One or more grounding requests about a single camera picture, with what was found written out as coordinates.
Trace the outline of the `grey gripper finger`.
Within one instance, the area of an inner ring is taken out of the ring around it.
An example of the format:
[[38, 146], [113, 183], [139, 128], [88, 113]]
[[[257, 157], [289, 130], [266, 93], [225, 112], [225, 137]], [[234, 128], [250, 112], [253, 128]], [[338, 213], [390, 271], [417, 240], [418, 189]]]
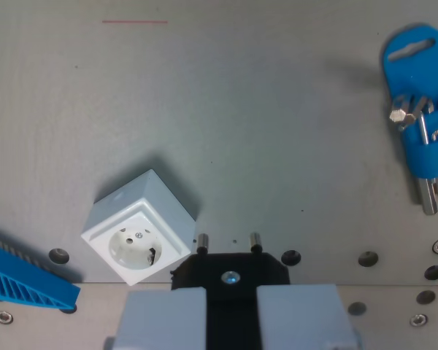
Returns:
[[206, 290], [194, 287], [130, 292], [112, 347], [206, 349]]
[[263, 349], [360, 349], [333, 284], [260, 286], [256, 290]]

